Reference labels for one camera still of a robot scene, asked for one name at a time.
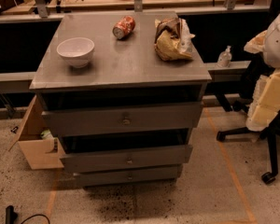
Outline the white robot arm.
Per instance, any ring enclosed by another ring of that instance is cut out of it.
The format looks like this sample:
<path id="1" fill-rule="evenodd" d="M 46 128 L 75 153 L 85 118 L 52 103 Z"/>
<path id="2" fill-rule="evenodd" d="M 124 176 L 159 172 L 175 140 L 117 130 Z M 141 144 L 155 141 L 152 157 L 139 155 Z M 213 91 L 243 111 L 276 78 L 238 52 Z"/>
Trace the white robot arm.
<path id="1" fill-rule="evenodd" d="M 266 31 L 246 43 L 244 50 L 261 53 L 264 62 L 274 68 L 268 77 L 260 76 L 248 110 L 245 125 L 258 132 L 268 127 L 280 111 L 280 13 Z"/>

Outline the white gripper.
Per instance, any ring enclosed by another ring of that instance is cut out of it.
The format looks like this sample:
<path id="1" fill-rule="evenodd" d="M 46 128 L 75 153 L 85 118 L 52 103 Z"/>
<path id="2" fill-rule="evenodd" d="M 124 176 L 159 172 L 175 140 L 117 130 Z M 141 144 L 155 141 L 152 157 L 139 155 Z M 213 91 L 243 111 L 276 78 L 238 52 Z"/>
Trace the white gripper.
<path id="1" fill-rule="evenodd" d="M 244 51 L 256 54 L 263 52 L 267 31 L 253 37 L 244 46 Z M 271 75 L 261 75 L 253 92 L 253 102 L 249 106 L 246 128 L 259 132 L 269 126 L 280 111 L 280 69 Z"/>

